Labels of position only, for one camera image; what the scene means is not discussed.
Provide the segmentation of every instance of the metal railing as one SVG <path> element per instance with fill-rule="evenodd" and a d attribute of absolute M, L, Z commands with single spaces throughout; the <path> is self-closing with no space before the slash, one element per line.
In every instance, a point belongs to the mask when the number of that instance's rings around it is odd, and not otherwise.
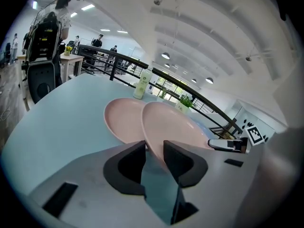
<path fill-rule="evenodd" d="M 110 77 L 110 80 L 119 80 L 122 83 L 135 88 L 135 86 L 129 84 L 128 82 L 122 80 L 121 78 L 117 77 L 116 75 L 119 74 L 129 74 L 132 75 L 136 78 L 140 78 L 140 75 L 142 73 L 142 70 L 146 69 L 148 67 L 147 64 L 135 60 L 131 57 L 112 52 L 109 50 L 97 48 L 97 47 L 92 47 L 92 46 L 86 46 L 86 45 L 79 45 L 78 47 L 78 55 L 84 56 L 84 60 L 82 63 L 82 68 L 81 71 L 84 71 L 86 73 L 94 75 L 95 72 L 99 72 L 105 75 L 108 75 Z M 75 69 L 74 69 L 74 75 L 76 76 L 77 73 L 77 68 L 79 64 L 75 64 Z M 216 133 L 211 129 L 211 131 L 219 136 L 220 138 L 226 138 L 228 136 L 232 136 L 236 138 L 232 133 L 229 132 L 229 129 L 226 129 L 224 126 L 221 126 L 218 124 L 216 121 L 211 119 L 209 116 L 204 114 L 204 112 L 201 111 L 202 107 L 204 107 L 204 110 L 209 113 L 209 112 L 216 112 L 218 113 L 221 117 L 223 117 L 227 122 L 229 126 L 233 126 L 236 130 L 238 130 L 240 133 L 242 133 L 242 129 L 236 125 L 235 122 L 233 122 L 223 111 L 221 111 L 216 105 L 214 105 L 211 101 L 203 97 L 201 94 L 190 88 L 189 86 L 181 83 L 178 79 L 171 77 L 170 75 L 163 73 L 162 71 L 154 68 L 152 72 L 159 76 L 162 77 L 163 79 L 175 84 L 176 86 L 180 87 L 184 91 L 188 92 L 189 94 L 192 95 L 193 101 L 199 101 L 202 102 L 202 106 L 198 110 L 196 107 L 193 109 L 198 112 L 199 114 L 203 115 L 210 121 L 212 121 L 215 125 L 218 126 L 218 128 L 222 129 L 221 133 L 222 135 Z M 149 82 L 150 85 L 153 87 L 156 87 L 157 89 L 163 90 L 166 89 L 161 85 L 152 84 Z M 171 97 L 174 97 L 175 99 L 179 100 L 179 95 L 169 89 L 166 89 L 167 94 L 170 94 Z"/>

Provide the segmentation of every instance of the plate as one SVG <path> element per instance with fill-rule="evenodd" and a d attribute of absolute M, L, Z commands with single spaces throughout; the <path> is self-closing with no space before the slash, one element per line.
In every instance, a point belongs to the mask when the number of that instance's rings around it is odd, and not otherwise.
<path fill-rule="evenodd" d="M 148 148 L 164 166 L 163 141 L 173 140 L 212 150 L 208 137 L 185 114 L 174 107 L 150 102 L 142 110 L 142 130 Z"/>
<path fill-rule="evenodd" d="M 111 133 L 123 143 L 144 140 L 141 112 L 145 102 L 133 98 L 110 101 L 104 109 L 104 121 Z"/>

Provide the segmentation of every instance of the bottle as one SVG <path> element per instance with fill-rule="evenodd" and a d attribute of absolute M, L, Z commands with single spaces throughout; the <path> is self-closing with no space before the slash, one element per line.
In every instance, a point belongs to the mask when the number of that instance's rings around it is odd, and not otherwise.
<path fill-rule="evenodd" d="M 143 70 L 141 78 L 133 93 L 134 98 L 139 99 L 139 100 L 141 100 L 143 98 L 143 94 L 146 90 L 146 87 L 149 84 L 150 79 L 153 75 L 152 69 L 153 69 L 153 66 L 150 65 L 150 66 L 148 66 L 147 69 Z"/>

